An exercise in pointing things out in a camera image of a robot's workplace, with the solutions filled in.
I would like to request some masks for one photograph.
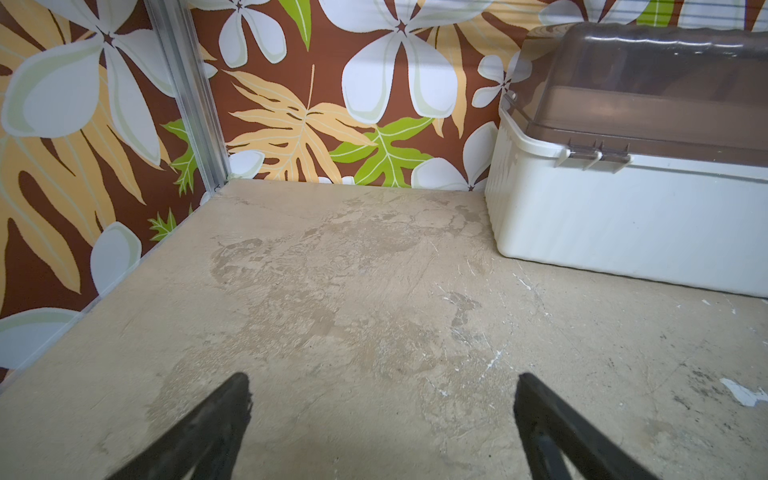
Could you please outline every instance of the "lid latch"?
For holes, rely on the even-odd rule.
[[[562,165],[568,158],[587,161],[584,170],[592,167],[597,162],[612,163],[616,166],[614,173],[626,167],[632,161],[631,155],[629,154],[629,144],[623,150],[616,150],[605,147],[603,142],[600,143],[600,147],[598,147],[597,142],[591,147],[588,147],[586,145],[574,145],[569,141],[568,147],[560,153],[560,158],[554,166],[560,167],[560,165]]]

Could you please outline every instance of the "white paint splatter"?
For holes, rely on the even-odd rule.
[[[525,288],[527,288],[528,290],[530,290],[530,289],[531,289],[531,287],[529,287],[529,286],[528,286],[528,284],[527,284],[526,282],[524,282],[522,278],[520,278],[520,277],[519,277],[519,276],[517,276],[517,275],[515,275],[515,278],[516,278],[516,279],[518,279],[518,281],[519,281],[520,283],[522,283],[522,284],[523,284],[523,286],[524,286]]]
[[[441,389],[437,388],[437,387],[435,386],[435,384],[434,384],[434,383],[432,383],[432,380],[430,380],[430,379],[427,379],[427,382],[429,382],[429,385],[431,385],[433,389],[435,389],[435,390],[437,390],[438,392],[440,392],[440,395],[442,395],[444,398],[445,398],[445,397],[447,397],[448,395],[450,395],[450,394],[449,394],[448,392],[446,392],[445,390],[441,390]]]
[[[493,357],[491,362],[489,362],[488,365],[485,367],[485,371],[482,373],[482,375],[480,376],[478,381],[483,380],[485,378],[485,374],[488,373],[488,371],[493,368],[493,364],[496,363],[498,361],[498,359],[500,359],[502,357],[502,355],[504,355],[504,349],[501,349],[501,350],[496,352],[496,356]]]
[[[768,402],[768,393],[765,393],[763,389],[753,392],[730,379],[720,379],[720,383],[728,387],[733,396],[736,397],[736,400],[743,406],[754,407],[760,400]]]

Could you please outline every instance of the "translucent brown lid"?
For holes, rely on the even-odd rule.
[[[508,100],[531,137],[768,167],[768,33],[536,28],[512,77],[527,75]]]

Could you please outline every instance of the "stained floor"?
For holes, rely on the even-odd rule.
[[[664,478],[764,478],[760,299],[511,260],[481,194],[235,180],[0,396],[3,478],[103,478],[232,372],[236,478],[526,478],[534,372]]]

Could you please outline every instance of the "white flower print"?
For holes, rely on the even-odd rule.
[[[498,55],[483,57],[478,65],[478,73],[488,80],[495,81],[493,87],[481,87],[475,91],[472,97],[472,107],[483,108],[491,104],[499,92],[502,97],[509,91],[510,84],[523,81],[531,76],[533,65],[528,60],[520,60],[520,52],[512,55],[507,66],[506,73],[502,66],[502,60]]]
[[[571,0],[557,0],[544,7],[538,14],[543,25],[559,25],[561,23],[588,22],[621,23],[626,25],[645,10],[650,0],[616,0],[603,18],[600,16],[605,8],[605,0],[584,0],[587,17],[581,15],[578,5]]]
[[[318,183],[321,184],[333,184],[330,178],[328,177],[317,177]],[[355,184],[355,177],[348,176],[348,177],[341,177],[341,184],[342,185],[354,185]]]
[[[230,166],[230,178],[254,178],[264,165],[264,153],[258,150],[245,150],[231,154],[227,158]]]
[[[283,60],[288,52],[283,27],[262,12],[247,8],[263,5],[269,0],[189,0],[200,10],[234,10],[224,22],[219,34],[219,49],[224,63],[230,68],[242,67],[248,61],[248,48],[243,33],[243,19],[248,23],[257,45],[270,63]]]
[[[0,319],[0,367],[21,369],[79,319],[80,312],[36,308]]]
[[[478,127],[464,143],[464,171],[462,173],[445,158],[431,158],[419,164],[411,174],[411,187],[432,188],[435,190],[473,190],[484,191],[487,178],[477,181],[482,173],[491,166],[493,149],[496,145],[498,127],[492,121]]]
[[[683,3],[683,7],[680,9],[677,26],[681,28],[744,30],[745,14],[746,2],[744,0],[716,0],[715,2],[692,2],[688,0],[688,2]]]
[[[755,25],[752,25],[752,31],[768,31],[768,2],[763,3],[755,19]]]
[[[38,0],[70,22],[94,32],[90,38],[41,51],[14,72],[5,93],[2,127],[17,137],[56,138],[83,128],[99,99],[99,60],[107,65],[114,129],[139,155],[160,164],[160,142],[147,107],[121,51],[163,93],[174,95],[159,40],[151,30],[115,32],[137,0],[97,0],[99,17],[84,0]]]
[[[108,225],[91,250],[91,278],[99,295],[105,296],[138,265],[141,240],[120,222]]]
[[[404,46],[408,57],[411,102],[416,113],[446,118],[456,105],[458,79],[445,57],[415,32],[466,22],[480,15],[493,0],[424,0],[413,15],[416,0],[398,0],[393,16],[384,0],[320,0],[328,19],[342,30],[367,33],[389,30],[346,64],[342,93],[355,120],[375,124],[384,115],[392,91],[395,57]]]

